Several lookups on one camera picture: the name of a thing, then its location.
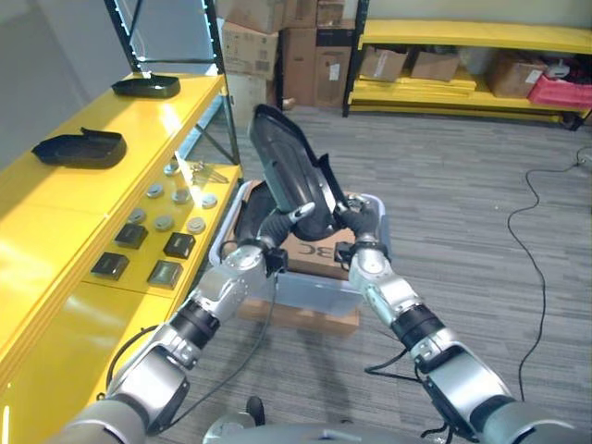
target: red box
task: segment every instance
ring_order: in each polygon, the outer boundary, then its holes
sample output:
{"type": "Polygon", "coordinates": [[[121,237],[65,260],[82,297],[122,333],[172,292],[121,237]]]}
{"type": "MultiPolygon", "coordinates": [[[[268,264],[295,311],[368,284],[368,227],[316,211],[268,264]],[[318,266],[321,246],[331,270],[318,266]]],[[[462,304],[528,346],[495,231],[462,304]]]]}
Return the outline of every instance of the red box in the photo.
{"type": "Polygon", "coordinates": [[[539,105],[559,105],[571,108],[592,107],[592,85],[579,85],[565,80],[550,80],[540,76],[528,94],[528,100],[539,105]]]}

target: yellow shelf surface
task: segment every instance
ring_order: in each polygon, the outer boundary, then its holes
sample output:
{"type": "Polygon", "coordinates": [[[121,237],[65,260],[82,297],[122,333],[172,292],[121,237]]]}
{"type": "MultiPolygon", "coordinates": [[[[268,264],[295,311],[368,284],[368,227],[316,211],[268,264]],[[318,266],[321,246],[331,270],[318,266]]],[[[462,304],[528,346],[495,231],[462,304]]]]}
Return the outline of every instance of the yellow shelf surface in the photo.
{"type": "Polygon", "coordinates": [[[120,132],[128,148],[116,166],[47,166],[25,153],[0,172],[0,393],[225,83],[179,76],[175,97],[109,90],[48,136],[120,132]]]}
{"type": "Polygon", "coordinates": [[[41,443],[56,433],[88,403],[95,385],[105,390],[103,368],[120,340],[164,321],[170,303],[80,283],[0,394],[3,444],[41,443]]]}
{"type": "Polygon", "coordinates": [[[477,86],[470,94],[446,94],[446,93],[417,93],[407,92],[398,88],[397,83],[385,83],[370,80],[356,80],[351,92],[351,104],[356,102],[379,102],[382,105],[395,104],[435,104],[435,105],[461,105],[474,107],[496,107],[496,108],[517,108],[524,110],[546,110],[546,111],[574,111],[582,112],[581,109],[532,104],[528,99],[496,97],[487,87],[483,79],[476,79],[477,86]]]}
{"type": "MultiPolygon", "coordinates": [[[[181,169],[188,171],[193,164],[193,162],[184,161],[180,161],[180,163],[181,169]]],[[[163,186],[163,195],[155,199],[144,195],[136,205],[137,208],[141,208],[146,213],[146,220],[142,222],[142,225],[148,230],[148,235],[140,248],[133,250],[120,247],[114,241],[109,242],[105,247],[107,252],[123,254],[129,259],[129,264],[119,280],[95,277],[90,273],[83,280],[116,289],[150,293],[169,298],[173,300],[171,301],[171,306],[174,305],[173,308],[177,308],[177,305],[173,302],[180,302],[187,295],[195,272],[207,252],[207,247],[214,236],[219,220],[228,204],[230,194],[241,173],[241,168],[234,165],[214,165],[214,168],[218,174],[228,179],[228,183],[208,181],[205,184],[192,185],[190,186],[190,190],[194,202],[184,204],[174,203],[171,196],[179,185],[179,181],[181,187],[186,186],[186,179],[182,177],[180,172],[175,177],[167,177],[165,174],[161,174],[155,183],[163,186]],[[214,208],[205,209],[201,207],[201,196],[206,193],[216,195],[218,203],[214,208]],[[160,232],[154,229],[154,220],[163,215],[172,216],[175,225],[168,231],[160,232]],[[163,249],[171,233],[189,233],[187,230],[187,221],[193,217],[201,217],[204,220],[205,231],[200,234],[193,234],[195,246],[191,250],[190,256],[187,259],[166,256],[163,249]],[[158,260],[179,263],[183,267],[183,272],[173,290],[148,283],[148,277],[158,260]]]]}
{"type": "Polygon", "coordinates": [[[472,108],[448,108],[446,106],[418,106],[418,105],[383,105],[380,103],[354,104],[351,111],[360,112],[381,112],[381,113],[415,113],[415,114],[441,114],[445,116],[468,116],[468,117],[493,117],[493,118],[516,118],[525,120],[539,120],[542,122],[561,121],[558,114],[537,114],[522,112],[521,110],[497,110],[497,109],[472,109],[472,108]]]}
{"type": "Polygon", "coordinates": [[[454,44],[592,54],[592,30],[447,20],[367,20],[360,44],[454,44]]]}

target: black electrical cable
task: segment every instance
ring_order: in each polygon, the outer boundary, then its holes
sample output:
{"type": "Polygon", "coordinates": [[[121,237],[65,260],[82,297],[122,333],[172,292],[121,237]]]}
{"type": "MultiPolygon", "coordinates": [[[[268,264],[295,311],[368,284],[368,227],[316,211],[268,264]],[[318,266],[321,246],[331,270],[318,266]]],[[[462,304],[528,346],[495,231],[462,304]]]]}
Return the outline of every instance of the black electrical cable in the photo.
{"type": "Polygon", "coordinates": [[[530,191],[535,195],[535,202],[531,205],[525,206],[523,208],[519,208],[517,210],[512,211],[509,215],[508,218],[506,219],[506,228],[508,229],[508,231],[510,231],[510,234],[512,235],[512,237],[514,238],[514,240],[516,242],[518,242],[518,244],[522,247],[522,249],[524,250],[524,252],[526,253],[526,255],[528,256],[528,258],[530,259],[530,262],[532,263],[533,267],[536,270],[536,273],[538,274],[538,278],[540,280],[541,283],[541,291],[542,291],[542,309],[541,309],[541,314],[540,314],[540,320],[538,323],[538,332],[536,333],[536,339],[535,342],[533,343],[533,345],[530,347],[530,349],[526,352],[526,354],[524,355],[523,359],[520,361],[520,364],[518,365],[518,385],[520,387],[520,398],[522,401],[524,401],[524,382],[523,382],[523,369],[524,369],[524,364],[526,363],[526,360],[528,360],[528,358],[530,357],[531,354],[533,354],[533,352],[537,349],[538,344],[540,343],[542,337],[543,337],[543,328],[544,328],[544,324],[545,324],[545,316],[547,315],[547,281],[545,280],[545,275],[543,275],[543,272],[541,271],[541,269],[538,267],[537,261],[535,260],[535,257],[533,256],[533,254],[530,253],[530,251],[528,250],[528,248],[526,247],[526,245],[524,245],[524,243],[520,240],[520,238],[518,238],[518,236],[516,235],[516,233],[514,232],[514,230],[512,229],[512,218],[520,213],[523,213],[525,211],[530,211],[533,210],[535,208],[538,207],[538,205],[540,204],[540,196],[538,195],[537,191],[535,190],[535,188],[533,187],[531,181],[530,181],[530,175],[533,173],[566,173],[567,171],[570,171],[571,169],[579,166],[580,164],[584,163],[585,161],[580,159],[580,153],[584,150],[587,149],[591,149],[592,147],[584,147],[584,148],[580,148],[577,153],[575,154],[575,163],[564,168],[564,169],[538,169],[538,168],[533,168],[533,169],[529,169],[528,171],[526,171],[526,173],[524,174],[524,178],[526,179],[526,184],[528,185],[528,188],[530,189],[530,191]]]}
{"type": "Polygon", "coordinates": [[[444,444],[450,444],[452,442],[452,438],[454,437],[454,431],[452,427],[448,429],[448,436],[446,437],[446,442],[444,444]]]}
{"type": "Polygon", "coordinates": [[[251,361],[251,359],[255,355],[255,352],[257,352],[257,350],[259,349],[261,342],[263,342],[263,339],[265,337],[265,333],[267,332],[267,328],[269,327],[269,324],[271,323],[271,317],[274,312],[275,304],[276,304],[276,293],[274,292],[273,297],[271,299],[271,303],[269,304],[269,312],[267,313],[267,317],[265,318],[265,323],[263,325],[263,328],[261,329],[261,333],[259,334],[257,341],[254,343],[254,345],[251,348],[251,351],[249,352],[247,357],[244,359],[244,361],[242,361],[242,364],[240,364],[237,367],[237,369],[234,372],[232,372],[229,376],[227,376],[224,380],[217,383],[210,391],[205,393],[199,400],[194,402],[185,412],[180,414],[174,421],[172,421],[166,427],[162,428],[159,431],[159,433],[163,433],[166,430],[168,430],[170,427],[176,425],[181,419],[183,419],[185,416],[187,416],[189,413],[191,413],[191,411],[193,411],[198,405],[200,405],[202,402],[207,400],[214,393],[216,393],[217,391],[222,389],[230,380],[232,380],[236,375],[238,375],[242,370],[244,370],[244,368],[247,366],[247,364],[251,361]]]}
{"type": "Polygon", "coordinates": [[[445,432],[446,429],[448,429],[448,424],[446,423],[444,423],[444,425],[442,425],[442,427],[440,428],[428,428],[427,430],[424,430],[424,432],[419,436],[419,438],[425,438],[428,435],[436,435],[436,433],[445,432]]]}
{"type": "Polygon", "coordinates": [[[218,246],[218,259],[220,260],[220,264],[222,264],[222,261],[224,261],[224,259],[226,258],[226,256],[225,257],[222,257],[222,253],[224,252],[224,247],[226,247],[230,243],[236,243],[236,244],[238,244],[238,242],[236,240],[229,239],[229,240],[224,240],[218,246]]]}
{"type": "Polygon", "coordinates": [[[109,388],[109,384],[111,384],[111,380],[113,379],[113,371],[115,370],[115,366],[117,364],[117,361],[121,357],[121,355],[123,353],[125,353],[125,351],[136,340],[138,340],[139,338],[141,338],[142,336],[144,336],[146,333],[150,333],[151,331],[156,330],[157,327],[158,327],[158,325],[156,325],[156,326],[149,326],[147,328],[141,329],[138,333],[136,333],[131,338],[129,338],[128,340],[126,340],[126,342],[121,346],[121,348],[119,350],[117,350],[117,353],[115,353],[115,356],[111,360],[111,364],[109,364],[109,368],[107,369],[107,378],[106,378],[106,382],[105,382],[105,387],[107,389],[109,388]]]}
{"type": "Polygon", "coordinates": [[[368,375],[372,375],[372,376],[390,377],[390,378],[393,378],[393,379],[400,379],[400,380],[403,380],[403,381],[417,382],[417,383],[421,384],[422,381],[421,381],[421,379],[419,379],[418,376],[411,377],[411,376],[405,376],[405,375],[397,375],[396,373],[378,372],[377,371],[377,370],[381,370],[381,369],[383,369],[385,367],[388,367],[389,365],[395,364],[406,353],[407,353],[407,349],[404,349],[397,356],[395,356],[394,358],[389,359],[385,363],[367,366],[364,369],[364,373],[366,373],[368,375]]]}

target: white wall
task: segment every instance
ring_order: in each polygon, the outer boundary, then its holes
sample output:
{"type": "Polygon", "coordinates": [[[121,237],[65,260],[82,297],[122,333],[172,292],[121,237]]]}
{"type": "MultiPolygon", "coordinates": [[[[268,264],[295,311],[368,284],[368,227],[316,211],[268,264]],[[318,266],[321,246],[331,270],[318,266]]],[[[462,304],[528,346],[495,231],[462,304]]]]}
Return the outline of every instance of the white wall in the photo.
{"type": "MultiPolygon", "coordinates": [[[[211,57],[202,12],[199,0],[144,2],[134,42],[150,57],[211,57]]],[[[129,72],[103,1],[0,0],[0,169],[129,72]]]]}
{"type": "Polygon", "coordinates": [[[130,71],[102,5],[0,0],[0,168],[130,71]]]}
{"type": "Polygon", "coordinates": [[[592,0],[370,0],[368,17],[481,20],[591,28],[592,0]]]}

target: stacked cardboard boxes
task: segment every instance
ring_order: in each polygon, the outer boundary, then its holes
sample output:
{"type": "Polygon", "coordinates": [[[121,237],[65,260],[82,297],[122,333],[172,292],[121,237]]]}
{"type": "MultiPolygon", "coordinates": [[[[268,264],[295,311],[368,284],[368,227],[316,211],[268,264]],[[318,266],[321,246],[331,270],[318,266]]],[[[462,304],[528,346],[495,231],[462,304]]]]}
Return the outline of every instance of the stacked cardboard boxes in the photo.
{"type": "Polygon", "coordinates": [[[222,51],[238,131],[247,129],[253,108],[273,95],[278,31],[283,27],[285,6],[284,0],[216,1],[216,13],[225,20],[222,51]]]}
{"type": "Polygon", "coordinates": [[[297,105],[339,106],[352,30],[342,29],[343,0],[217,0],[222,46],[239,128],[273,96],[278,32],[283,34],[283,96],[297,105]]]}
{"type": "Polygon", "coordinates": [[[289,0],[285,19],[284,97],[298,105],[340,106],[353,38],[343,0],[289,0]]]}

